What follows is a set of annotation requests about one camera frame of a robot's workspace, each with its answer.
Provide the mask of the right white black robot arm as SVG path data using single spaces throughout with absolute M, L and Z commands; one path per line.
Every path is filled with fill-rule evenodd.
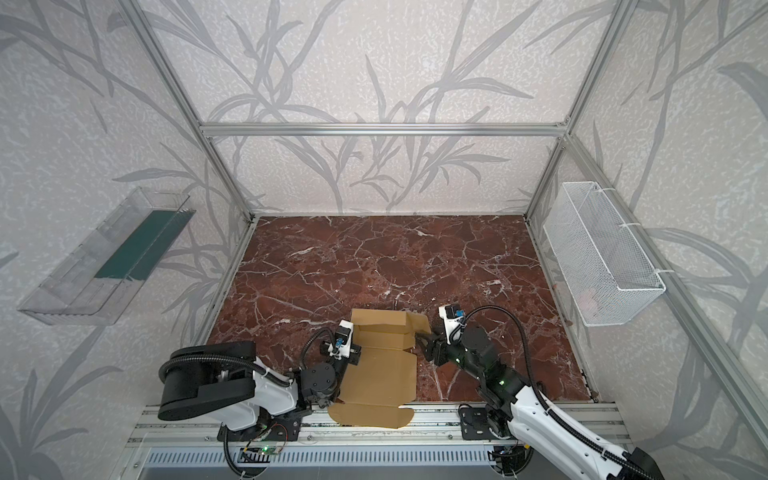
M 446 335 L 418 333 L 424 357 L 453 363 L 479 383 L 491 430 L 532 447 L 571 479 L 661 479 L 655 460 L 629 452 L 589 430 L 551 403 L 536 383 L 502 362 L 484 330 L 472 327 L 450 344 Z

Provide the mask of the brown cardboard box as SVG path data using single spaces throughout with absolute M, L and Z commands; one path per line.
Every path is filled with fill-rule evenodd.
M 328 407 L 337 423 L 356 427 L 403 428 L 414 410 L 418 333 L 431 332 L 428 317 L 414 312 L 354 309 L 353 342 L 361 347 L 359 362 L 349 365 L 338 400 Z

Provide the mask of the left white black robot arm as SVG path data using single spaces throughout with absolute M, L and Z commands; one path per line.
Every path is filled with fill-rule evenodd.
M 281 374 L 258 358 L 252 341 L 188 347 L 173 352 L 159 369 L 163 384 L 158 419 L 210 416 L 230 434 L 254 438 L 282 421 L 296 422 L 340 394 L 347 367 L 362 347 L 336 337 L 324 341 L 324 362 Z

